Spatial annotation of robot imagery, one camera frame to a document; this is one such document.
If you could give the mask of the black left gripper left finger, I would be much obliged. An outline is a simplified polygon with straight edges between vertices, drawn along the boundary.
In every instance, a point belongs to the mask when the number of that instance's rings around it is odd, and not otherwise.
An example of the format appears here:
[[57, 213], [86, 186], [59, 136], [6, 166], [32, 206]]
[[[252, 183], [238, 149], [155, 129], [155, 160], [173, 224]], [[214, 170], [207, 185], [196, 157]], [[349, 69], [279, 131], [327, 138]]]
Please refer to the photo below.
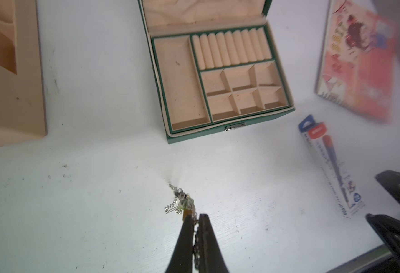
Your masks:
[[186, 216], [166, 273], [192, 273], [194, 248], [194, 220]]

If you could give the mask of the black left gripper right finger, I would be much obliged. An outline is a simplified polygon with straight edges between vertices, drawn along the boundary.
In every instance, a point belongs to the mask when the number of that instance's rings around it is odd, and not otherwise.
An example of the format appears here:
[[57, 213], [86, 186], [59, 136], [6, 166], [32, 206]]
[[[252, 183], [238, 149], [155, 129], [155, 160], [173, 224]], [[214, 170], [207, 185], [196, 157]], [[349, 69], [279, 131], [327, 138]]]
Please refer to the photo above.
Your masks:
[[229, 273], [210, 218], [206, 214], [200, 214], [199, 219], [198, 255], [200, 273]]

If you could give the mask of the green jewelry box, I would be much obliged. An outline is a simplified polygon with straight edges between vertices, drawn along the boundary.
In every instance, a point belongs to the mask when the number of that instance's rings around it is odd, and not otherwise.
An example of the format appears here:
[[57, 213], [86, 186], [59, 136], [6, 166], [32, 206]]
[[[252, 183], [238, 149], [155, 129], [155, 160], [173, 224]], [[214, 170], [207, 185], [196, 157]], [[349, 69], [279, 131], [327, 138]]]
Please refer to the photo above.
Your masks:
[[168, 143], [295, 110], [271, 1], [140, 1]]

